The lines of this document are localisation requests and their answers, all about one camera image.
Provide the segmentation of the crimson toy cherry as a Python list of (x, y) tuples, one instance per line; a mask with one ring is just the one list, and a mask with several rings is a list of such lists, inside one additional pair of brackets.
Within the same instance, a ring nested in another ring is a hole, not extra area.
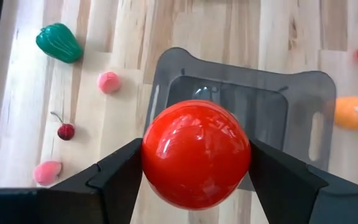
[(60, 127), (57, 129), (58, 137), (64, 141), (71, 140), (75, 135), (74, 125), (72, 125), (70, 123), (64, 123), (63, 120), (61, 119), (61, 117), (59, 117), (59, 115), (57, 115), (55, 112), (51, 111), (50, 114), (57, 117), (58, 120), (60, 121)]

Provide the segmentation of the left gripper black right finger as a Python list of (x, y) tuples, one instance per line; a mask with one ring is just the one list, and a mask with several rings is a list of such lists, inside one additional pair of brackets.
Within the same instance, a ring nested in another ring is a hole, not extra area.
[(258, 140), (250, 146), (250, 179), (268, 222), (309, 224), (318, 192), (328, 183), (283, 151)]

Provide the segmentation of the red toy tomato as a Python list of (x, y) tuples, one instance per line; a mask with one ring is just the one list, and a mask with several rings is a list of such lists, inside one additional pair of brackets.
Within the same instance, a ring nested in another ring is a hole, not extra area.
[(144, 174), (161, 199), (203, 210), (237, 189), (249, 170), (251, 146), (228, 110), (206, 100), (186, 100), (152, 121), (141, 154)]

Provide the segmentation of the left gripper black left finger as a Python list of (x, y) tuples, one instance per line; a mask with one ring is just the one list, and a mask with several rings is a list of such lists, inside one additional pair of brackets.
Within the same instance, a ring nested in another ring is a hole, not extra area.
[(60, 190), (51, 224), (130, 224), (142, 180), (136, 138), (52, 187)]

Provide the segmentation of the grey translucent plastic tupperware container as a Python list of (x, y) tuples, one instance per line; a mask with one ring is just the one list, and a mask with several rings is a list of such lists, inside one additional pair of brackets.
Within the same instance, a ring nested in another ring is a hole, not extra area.
[(157, 61), (145, 125), (175, 103), (212, 101), (237, 118), (249, 139), (305, 162), (309, 172), (327, 171), (335, 97), (334, 82), (324, 72), (266, 72), (172, 47)]

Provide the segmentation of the orange sliceable toy fruit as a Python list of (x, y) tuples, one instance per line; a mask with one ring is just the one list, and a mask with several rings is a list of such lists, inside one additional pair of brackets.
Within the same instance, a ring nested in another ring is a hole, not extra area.
[(358, 96), (336, 99), (334, 122), (339, 127), (358, 130)]

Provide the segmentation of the green toy bell pepper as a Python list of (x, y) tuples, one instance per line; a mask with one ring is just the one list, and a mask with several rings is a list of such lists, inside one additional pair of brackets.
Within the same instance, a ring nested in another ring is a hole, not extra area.
[(83, 48), (74, 34), (59, 22), (42, 28), (35, 42), (45, 54), (65, 63), (75, 63), (83, 55)]

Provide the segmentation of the pink toy peach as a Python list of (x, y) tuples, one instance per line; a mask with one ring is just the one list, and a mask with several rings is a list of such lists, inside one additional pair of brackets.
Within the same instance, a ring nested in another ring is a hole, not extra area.
[(46, 161), (34, 169), (34, 180), (36, 183), (48, 186), (53, 184), (62, 171), (62, 163), (57, 161)]
[(114, 72), (104, 72), (99, 75), (97, 84), (103, 93), (110, 94), (120, 89), (121, 79)]

